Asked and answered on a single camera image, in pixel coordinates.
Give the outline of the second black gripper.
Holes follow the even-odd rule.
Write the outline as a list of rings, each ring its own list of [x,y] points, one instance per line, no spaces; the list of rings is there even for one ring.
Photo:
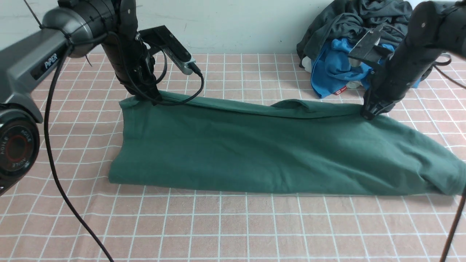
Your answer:
[[[442,53],[438,48],[399,45],[384,63],[383,71],[371,80],[360,115],[372,120],[390,112]]]

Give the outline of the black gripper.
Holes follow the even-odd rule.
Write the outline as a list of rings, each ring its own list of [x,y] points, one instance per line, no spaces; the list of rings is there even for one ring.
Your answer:
[[[128,93],[153,104],[162,102],[153,74],[155,60],[144,43],[125,35],[108,35],[102,46],[118,81]]]

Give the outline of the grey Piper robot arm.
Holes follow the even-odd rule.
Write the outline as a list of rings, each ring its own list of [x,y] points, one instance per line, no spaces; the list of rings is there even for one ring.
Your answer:
[[[32,167],[40,151],[43,123],[31,94],[67,58],[82,58],[102,45],[115,75],[130,94],[130,80],[153,74],[154,60],[137,39],[134,0],[59,0],[40,30],[1,51],[1,194]]]

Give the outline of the second grey robot arm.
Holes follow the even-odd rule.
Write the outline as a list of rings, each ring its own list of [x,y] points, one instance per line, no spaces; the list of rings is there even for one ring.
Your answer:
[[[367,120],[391,111],[444,52],[466,56],[465,1],[420,3],[408,31],[381,70],[370,77],[361,116]]]

